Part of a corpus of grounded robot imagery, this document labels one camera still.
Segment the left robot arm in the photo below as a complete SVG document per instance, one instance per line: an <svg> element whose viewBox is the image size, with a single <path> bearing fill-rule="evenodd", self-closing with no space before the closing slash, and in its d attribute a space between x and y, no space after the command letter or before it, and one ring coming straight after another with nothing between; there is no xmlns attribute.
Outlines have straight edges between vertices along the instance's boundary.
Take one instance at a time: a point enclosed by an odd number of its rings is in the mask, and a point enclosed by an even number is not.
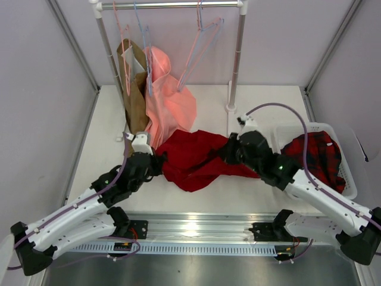
<svg viewBox="0 0 381 286"><path fill-rule="evenodd" d="M91 183L72 203L30 224L11 227L14 250L25 276L52 264L65 252L98 238L132 238L130 219L118 203L162 174L166 155L135 152Z"/></svg>

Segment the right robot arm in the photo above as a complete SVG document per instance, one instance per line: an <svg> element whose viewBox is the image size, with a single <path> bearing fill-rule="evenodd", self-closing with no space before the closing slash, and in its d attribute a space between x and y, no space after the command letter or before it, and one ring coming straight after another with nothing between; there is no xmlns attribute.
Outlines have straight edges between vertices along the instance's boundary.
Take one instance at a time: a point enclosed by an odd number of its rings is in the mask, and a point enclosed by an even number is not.
<svg viewBox="0 0 381 286"><path fill-rule="evenodd" d="M273 221L272 234L278 240L302 236L329 242L347 258L370 265L380 246L380 208L357 204L311 176L294 159L275 153L258 131L231 133L219 156L229 165L242 164L267 185L294 195L327 216L304 217L282 210Z"/></svg>

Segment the red skirt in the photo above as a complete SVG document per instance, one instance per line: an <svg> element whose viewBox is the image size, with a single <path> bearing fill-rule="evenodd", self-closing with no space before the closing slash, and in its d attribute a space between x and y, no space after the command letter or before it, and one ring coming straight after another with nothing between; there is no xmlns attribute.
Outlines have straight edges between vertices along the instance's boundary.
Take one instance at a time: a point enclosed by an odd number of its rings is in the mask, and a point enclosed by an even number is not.
<svg viewBox="0 0 381 286"><path fill-rule="evenodd" d="M221 175L257 179L246 166L224 162L220 155L227 142L225 136L203 130L176 130L156 154L165 157L162 172L166 180L186 192L199 191Z"/></svg>

